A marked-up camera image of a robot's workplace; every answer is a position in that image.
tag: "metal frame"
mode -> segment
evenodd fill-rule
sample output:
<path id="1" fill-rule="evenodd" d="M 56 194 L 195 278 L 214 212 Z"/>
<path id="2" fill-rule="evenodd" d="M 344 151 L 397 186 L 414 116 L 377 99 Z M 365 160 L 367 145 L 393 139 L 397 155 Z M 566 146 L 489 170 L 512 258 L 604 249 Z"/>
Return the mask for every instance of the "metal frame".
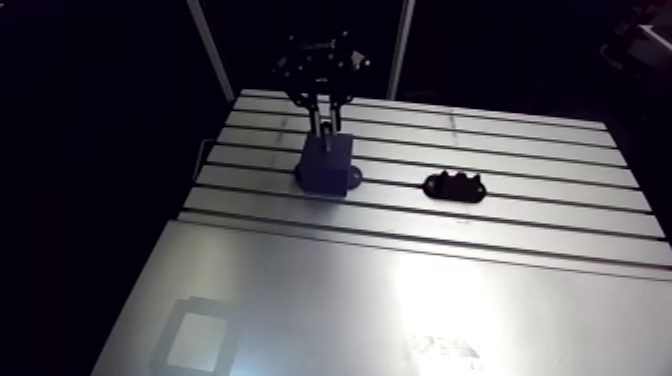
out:
<path id="1" fill-rule="evenodd" d="M 394 49 L 394 60 L 392 61 L 390 84 L 387 87 L 387 99 L 390 100 L 395 100 L 397 97 L 399 78 L 401 77 L 401 68 L 404 65 L 404 55 L 406 55 L 406 44 L 408 43 L 408 33 L 411 30 L 411 21 L 413 20 L 414 9 L 415 0 L 404 0 L 404 4 L 401 8 L 399 31 L 397 33 L 397 45 Z"/>
<path id="2" fill-rule="evenodd" d="M 227 76 L 226 70 L 224 69 L 222 59 L 219 56 L 219 52 L 217 51 L 217 45 L 215 44 L 215 40 L 212 37 L 212 32 L 210 31 L 208 21 L 205 18 L 205 14 L 203 13 L 200 0 L 187 0 L 187 5 L 191 11 L 191 16 L 194 18 L 194 23 L 196 24 L 198 33 L 201 35 L 201 40 L 203 40 L 203 45 L 205 46 L 205 50 L 208 53 L 208 57 L 210 58 L 212 68 L 215 70 L 215 74 L 217 75 L 219 86 L 221 86 L 222 92 L 224 92 L 224 97 L 226 98 L 227 102 L 232 103 L 236 97 L 233 93 L 229 77 Z"/>

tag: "black object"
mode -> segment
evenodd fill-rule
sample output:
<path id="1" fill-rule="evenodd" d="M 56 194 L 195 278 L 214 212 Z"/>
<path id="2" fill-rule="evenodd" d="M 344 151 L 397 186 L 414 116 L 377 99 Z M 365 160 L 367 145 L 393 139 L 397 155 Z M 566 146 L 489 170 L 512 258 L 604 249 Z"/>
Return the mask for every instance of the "black object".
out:
<path id="1" fill-rule="evenodd" d="M 341 106 L 352 101 L 354 83 L 371 62 L 353 49 L 347 31 L 326 42 L 299 41 L 290 35 L 286 50 L 273 71 L 310 119 L 310 132 L 294 169 L 296 182 L 306 192 L 345 196 L 361 183 L 362 173 L 350 164 L 354 137 L 338 133 Z M 329 121 L 321 121 L 318 93 L 329 95 Z"/>
<path id="2" fill-rule="evenodd" d="M 451 176 L 447 171 L 427 177 L 422 190 L 431 198 L 468 203 L 481 202 L 488 191 L 481 183 L 481 176 L 468 178 L 464 172 Z"/>
<path id="3" fill-rule="evenodd" d="M 301 160 L 294 169 L 296 182 L 306 192 L 345 196 L 362 182 L 362 172 L 350 165 L 354 137 L 340 134 L 331 140 L 331 150 L 321 149 L 317 136 L 308 133 Z"/>

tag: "metal table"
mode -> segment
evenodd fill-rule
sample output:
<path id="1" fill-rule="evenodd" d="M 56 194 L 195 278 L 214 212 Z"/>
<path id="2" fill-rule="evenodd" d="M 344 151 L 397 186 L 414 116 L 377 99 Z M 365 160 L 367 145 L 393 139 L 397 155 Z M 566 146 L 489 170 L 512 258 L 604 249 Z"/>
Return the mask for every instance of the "metal table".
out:
<path id="1" fill-rule="evenodd" d="M 371 99 L 343 118 L 366 180 L 309 196 L 306 115 L 242 93 L 94 375 L 672 372 L 672 251 L 603 124 Z M 441 168 L 489 196 L 425 197 Z"/>

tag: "reflective metal surface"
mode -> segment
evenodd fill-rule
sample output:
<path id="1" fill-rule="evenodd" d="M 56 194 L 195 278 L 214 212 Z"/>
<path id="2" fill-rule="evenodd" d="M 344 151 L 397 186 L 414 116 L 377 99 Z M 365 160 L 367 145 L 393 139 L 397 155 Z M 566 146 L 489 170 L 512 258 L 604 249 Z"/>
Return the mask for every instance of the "reflective metal surface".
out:
<path id="1" fill-rule="evenodd" d="M 305 135 L 268 130 L 224 128 L 218 140 L 234 145 L 300 151 L 303 147 Z M 353 155 L 361 158 L 433 165 L 450 163 L 451 165 L 463 166 L 464 168 L 499 173 L 602 183 L 623 187 L 637 186 L 637 181 L 632 176 L 632 173 L 620 167 L 595 166 L 576 162 L 561 162 L 361 139 L 357 140 L 353 148 Z"/>
<path id="2" fill-rule="evenodd" d="M 93 374 L 672 372 L 669 282 L 169 223 Z"/>
<path id="3" fill-rule="evenodd" d="M 343 199 L 305 195 L 291 173 L 306 115 L 282 93 L 244 91 L 181 218 L 672 266 L 665 235 L 601 123 L 371 99 L 344 107 L 344 118 L 363 184 Z M 427 198 L 418 186 L 444 168 L 481 174 L 490 195 L 475 205 Z"/>
<path id="4" fill-rule="evenodd" d="M 264 150 L 249 147 L 213 147 L 208 162 L 226 163 L 263 169 L 292 171 L 299 162 L 297 151 Z M 372 161 L 354 158 L 353 163 L 366 171 L 365 178 L 393 184 L 417 185 L 436 173 L 436 167 L 406 165 L 403 163 Z M 642 192 L 632 189 L 601 187 L 545 179 L 525 178 L 503 174 L 487 175 L 488 192 L 531 200 L 558 201 L 584 206 L 603 206 L 637 211 L 650 211 Z"/>
<path id="5" fill-rule="evenodd" d="M 358 98 L 335 199 L 293 183 L 303 114 L 243 95 L 94 375 L 672 374 L 672 251 L 603 124 Z M 442 168 L 490 195 L 428 199 Z"/>

